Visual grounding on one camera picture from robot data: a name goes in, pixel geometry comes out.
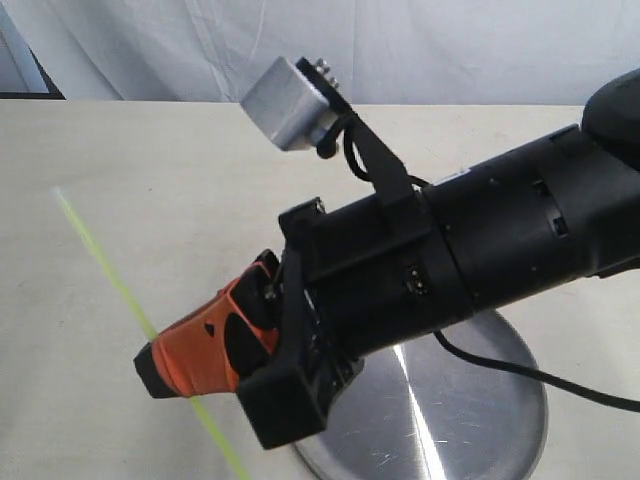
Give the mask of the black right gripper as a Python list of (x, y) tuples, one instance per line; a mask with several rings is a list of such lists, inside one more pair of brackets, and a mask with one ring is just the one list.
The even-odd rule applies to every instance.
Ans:
[(365, 357), (467, 319), (472, 301), (423, 191), (326, 212), (312, 199), (279, 216), (280, 339), (237, 396), (266, 449), (323, 431)]

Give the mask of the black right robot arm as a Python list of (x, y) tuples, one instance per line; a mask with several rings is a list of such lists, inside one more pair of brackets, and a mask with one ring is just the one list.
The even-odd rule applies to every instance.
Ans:
[(278, 222), (210, 301), (140, 350), (150, 396), (236, 395), (266, 449), (323, 431), (367, 355), (573, 280), (639, 265), (639, 74), (598, 89), (582, 120), (439, 184), (373, 134), (346, 130), (374, 193)]

